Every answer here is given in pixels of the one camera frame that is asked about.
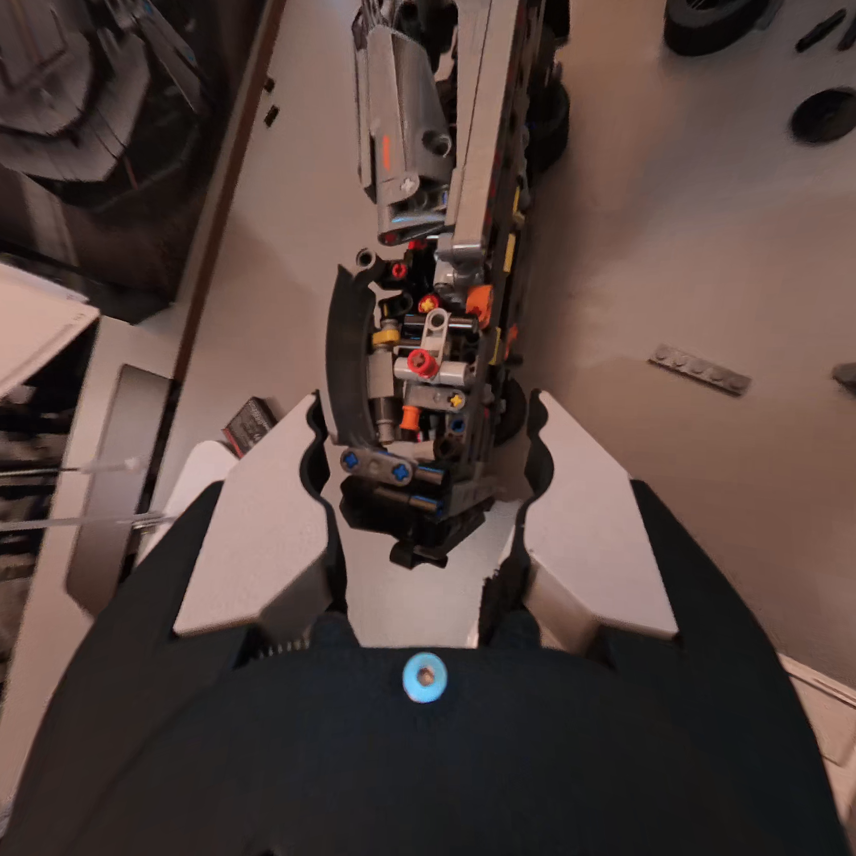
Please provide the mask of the open instruction booklet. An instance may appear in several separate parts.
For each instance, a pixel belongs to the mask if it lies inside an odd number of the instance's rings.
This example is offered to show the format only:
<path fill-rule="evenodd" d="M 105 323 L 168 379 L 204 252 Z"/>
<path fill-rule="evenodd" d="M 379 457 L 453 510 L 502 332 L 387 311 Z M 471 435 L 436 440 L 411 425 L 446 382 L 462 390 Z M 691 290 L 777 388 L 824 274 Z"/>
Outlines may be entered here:
<path fill-rule="evenodd" d="M 72 290 L 1 263 L 1 396 L 24 384 L 100 316 Z"/>

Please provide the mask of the lego sticker sheet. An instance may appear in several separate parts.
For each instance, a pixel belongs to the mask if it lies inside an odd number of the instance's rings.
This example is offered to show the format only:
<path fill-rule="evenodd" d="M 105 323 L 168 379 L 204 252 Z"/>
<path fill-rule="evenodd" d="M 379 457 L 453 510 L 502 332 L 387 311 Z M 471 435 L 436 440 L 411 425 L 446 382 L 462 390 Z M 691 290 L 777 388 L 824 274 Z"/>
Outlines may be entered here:
<path fill-rule="evenodd" d="M 830 765 L 845 769 L 855 749 L 855 691 L 840 681 L 779 654 Z"/>

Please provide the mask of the black battery pack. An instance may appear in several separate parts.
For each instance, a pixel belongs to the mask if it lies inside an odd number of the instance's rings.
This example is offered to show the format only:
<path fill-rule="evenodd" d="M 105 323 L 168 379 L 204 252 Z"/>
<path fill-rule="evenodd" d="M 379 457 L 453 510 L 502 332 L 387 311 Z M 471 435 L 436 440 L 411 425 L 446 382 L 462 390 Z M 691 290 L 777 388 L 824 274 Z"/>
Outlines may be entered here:
<path fill-rule="evenodd" d="M 251 397 L 221 429 L 227 447 L 242 459 L 276 426 L 277 417 L 266 399 Z"/>

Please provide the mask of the black round lego disc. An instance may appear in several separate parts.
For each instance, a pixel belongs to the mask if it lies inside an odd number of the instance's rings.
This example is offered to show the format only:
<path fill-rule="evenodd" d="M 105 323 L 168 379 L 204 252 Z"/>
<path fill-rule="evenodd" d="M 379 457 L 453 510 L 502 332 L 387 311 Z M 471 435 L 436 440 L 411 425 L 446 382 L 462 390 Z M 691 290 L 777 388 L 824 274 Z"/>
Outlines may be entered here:
<path fill-rule="evenodd" d="M 791 137 L 801 144 L 828 144 L 855 129 L 855 90 L 836 87 L 810 95 L 789 120 Z"/>

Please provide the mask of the scattered loose lego pieces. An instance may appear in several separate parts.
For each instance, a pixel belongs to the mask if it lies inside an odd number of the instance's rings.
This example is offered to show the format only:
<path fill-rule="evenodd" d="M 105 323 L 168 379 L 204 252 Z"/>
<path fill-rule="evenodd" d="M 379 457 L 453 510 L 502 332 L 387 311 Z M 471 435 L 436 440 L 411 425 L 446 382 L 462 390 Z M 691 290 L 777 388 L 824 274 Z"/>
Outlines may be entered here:
<path fill-rule="evenodd" d="M 847 8 L 839 8 L 831 15 L 817 22 L 796 41 L 794 45 L 795 53 L 800 55 L 819 45 L 836 30 L 843 27 L 846 21 L 848 21 L 848 25 L 841 32 L 835 50 L 837 52 L 846 52 L 853 49 L 855 46 L 855 12 Z"/>

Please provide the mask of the dark lego set box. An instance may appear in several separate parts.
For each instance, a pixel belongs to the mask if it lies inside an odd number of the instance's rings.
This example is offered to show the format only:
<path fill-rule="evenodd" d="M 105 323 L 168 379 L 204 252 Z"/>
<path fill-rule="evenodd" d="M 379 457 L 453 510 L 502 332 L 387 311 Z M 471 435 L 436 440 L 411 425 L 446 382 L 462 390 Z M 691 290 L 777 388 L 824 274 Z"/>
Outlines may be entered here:
<path fill-rule="evenodd" d="M 172 304 L 268 6 L 3 1 L 2 262 L 131 325 Z"/>

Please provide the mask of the long grey lego plate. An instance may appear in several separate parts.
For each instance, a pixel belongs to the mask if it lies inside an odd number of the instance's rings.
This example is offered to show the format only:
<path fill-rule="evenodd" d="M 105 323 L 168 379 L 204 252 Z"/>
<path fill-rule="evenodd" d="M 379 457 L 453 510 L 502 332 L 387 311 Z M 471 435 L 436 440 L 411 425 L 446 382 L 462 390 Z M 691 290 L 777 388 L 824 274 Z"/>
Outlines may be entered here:
<path fill-rule="evenodd" d="M 707 388 L 733 397 L 742 397 L 749 391 L 752 379 L 727 369 L 706 358 L 686 350 L 660 344 L 654 348 L 647 362 L 677 376 L 699 383 Z"/>

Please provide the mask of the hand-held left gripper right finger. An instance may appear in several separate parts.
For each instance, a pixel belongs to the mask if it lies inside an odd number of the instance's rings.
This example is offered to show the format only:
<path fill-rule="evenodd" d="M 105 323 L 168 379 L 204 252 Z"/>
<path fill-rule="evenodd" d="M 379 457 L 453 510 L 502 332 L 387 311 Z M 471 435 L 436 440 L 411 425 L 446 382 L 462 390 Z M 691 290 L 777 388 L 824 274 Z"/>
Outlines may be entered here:
<path fill-rule="evenodd" d="M 531 395 L 519 507 L 486 580 L 477 644 L 523 607 L 558 647 L 587 652 L 605 628 L 670 640 L 669 597 L 626 470 L 545 391 Z"/>

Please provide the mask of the grey lego car chassis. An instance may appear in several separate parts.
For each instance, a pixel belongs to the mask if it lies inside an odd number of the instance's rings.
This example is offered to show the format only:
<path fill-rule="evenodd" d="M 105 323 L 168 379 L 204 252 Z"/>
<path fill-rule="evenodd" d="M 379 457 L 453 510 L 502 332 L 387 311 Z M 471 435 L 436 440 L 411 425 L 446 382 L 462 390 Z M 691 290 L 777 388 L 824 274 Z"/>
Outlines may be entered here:
<path fill-rule="evenodd" d="M 446 566 L 522 429 L 518 273 L 533 183 L 564 153 L 569 2 L 361 2 L 357 172 L 384 259 L 340 267 L 325 370 L 340 510 L 403 567 Z"/>

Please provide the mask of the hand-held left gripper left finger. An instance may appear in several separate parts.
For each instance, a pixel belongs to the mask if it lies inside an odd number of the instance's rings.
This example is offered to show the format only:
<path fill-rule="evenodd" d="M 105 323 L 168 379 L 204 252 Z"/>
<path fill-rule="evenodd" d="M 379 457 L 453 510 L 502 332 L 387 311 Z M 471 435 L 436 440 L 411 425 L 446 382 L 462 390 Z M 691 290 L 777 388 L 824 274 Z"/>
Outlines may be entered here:
<path fill-rule="evenodd" d="M 276 646 L 347 611 L 347 567 L 318 392 L 304 396 L 223 480 L 173 625 L 180 637 L 254 626 Z"/>

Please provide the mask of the loose black lego wheel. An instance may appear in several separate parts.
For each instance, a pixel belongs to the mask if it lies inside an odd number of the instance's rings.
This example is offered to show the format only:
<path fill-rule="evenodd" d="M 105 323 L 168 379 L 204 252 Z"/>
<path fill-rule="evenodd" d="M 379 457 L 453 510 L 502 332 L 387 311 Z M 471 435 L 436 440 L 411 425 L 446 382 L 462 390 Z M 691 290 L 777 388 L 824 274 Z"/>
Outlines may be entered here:
<path fill-rule="evenodd" d="M 769 26 L 783 1 L 667 1 L 663 41 L 684 58 L 709 56 Z"/>

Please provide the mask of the grey desk inset panel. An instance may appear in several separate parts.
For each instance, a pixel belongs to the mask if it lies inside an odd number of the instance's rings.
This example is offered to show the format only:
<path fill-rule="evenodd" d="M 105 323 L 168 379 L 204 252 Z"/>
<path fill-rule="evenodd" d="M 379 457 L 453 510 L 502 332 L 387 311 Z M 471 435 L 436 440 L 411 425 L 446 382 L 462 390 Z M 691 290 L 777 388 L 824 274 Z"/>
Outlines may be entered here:
<path fill-rule="evenodd" d="M 165 377 L 124 365 L 99 440 L 66 577 L 66 591 L 98 615 L 119 584 L 169 393 Z"/>

